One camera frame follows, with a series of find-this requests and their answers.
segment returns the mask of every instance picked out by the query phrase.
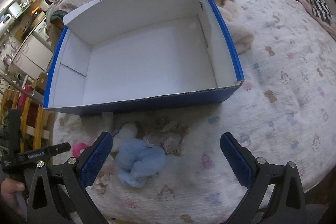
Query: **blue and white box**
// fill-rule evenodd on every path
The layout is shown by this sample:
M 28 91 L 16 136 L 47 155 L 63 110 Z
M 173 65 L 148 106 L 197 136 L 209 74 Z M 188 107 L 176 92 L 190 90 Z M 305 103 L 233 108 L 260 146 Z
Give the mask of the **blue and white box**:
M 244 81 L 213 0 L 94 0 L 63 21 L 48 110 L 84 115 L 221 103 Z

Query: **human hand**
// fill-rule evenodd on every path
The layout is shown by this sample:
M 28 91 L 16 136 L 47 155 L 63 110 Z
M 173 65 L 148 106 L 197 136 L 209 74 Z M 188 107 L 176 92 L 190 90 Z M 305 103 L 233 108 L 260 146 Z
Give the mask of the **human hand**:
M 0 189 L 4 201 L 19 215 L 23 215 L 23 212 L 16 200 L 15 193 L 22 192 L 25 189 L 25 185 L 21 182 L 12 180 L 11 178 L 7 178 L 1 183 Z

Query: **textured blue pad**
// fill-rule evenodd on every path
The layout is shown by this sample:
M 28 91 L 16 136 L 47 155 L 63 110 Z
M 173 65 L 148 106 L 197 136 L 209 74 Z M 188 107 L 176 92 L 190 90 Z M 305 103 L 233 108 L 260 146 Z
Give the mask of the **textured blue pad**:
M 220 148 L 239 183 L 250 188 L 253 184 L 252 169 L 226 134 L 220 138 Z
M 83 189 L 91 186 L 103 166 L 105 160 L 109 156 L 113 146 L 113 139 L 111 134 L 106 134 L 105 137 L 98 144 L 97 148 L 90 155 L 88 160 L 81 168 L 81 176 L 79 183 Z

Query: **blue stuffed toy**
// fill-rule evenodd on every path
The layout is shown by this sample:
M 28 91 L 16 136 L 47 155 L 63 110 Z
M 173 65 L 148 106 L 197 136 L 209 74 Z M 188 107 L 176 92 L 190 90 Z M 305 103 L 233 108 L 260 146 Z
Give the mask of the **blue stuffed toy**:
M 149 176 L 155 175 L 165 166 L 167 157 L 162 148 L 150 148 L 143 140 L 133 138 L 119 147 L 115 161 L 120 168 L 120 181 L 140 188 L 145 185 Z

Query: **metal screw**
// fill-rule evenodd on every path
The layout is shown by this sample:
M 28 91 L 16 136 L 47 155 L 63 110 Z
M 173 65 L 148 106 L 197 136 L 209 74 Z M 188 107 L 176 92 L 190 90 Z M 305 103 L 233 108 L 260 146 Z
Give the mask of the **metal screw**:
M 37 168 L 42 168 L 44 166 L 44 161 L 39 161 L 37 164 Z
M 291 168 L 295 168 L 295 167 L 296 167 L 295 162 L 292 162 L 292 161 L 288 162 L 288 165 L 289 165 Z
M 257 158 L 257 162 L 260 163 L 260 164 L 265 164 L 266 160 L 262 157 L 259 157 L 259 158 Z
M 69 164 L 74 164 L 74 163 L 76 163 L 76 158 L 75 157 L 72 157 L 72 158 L 70 158 L 70 159 L 68 159 L 68 163 Z

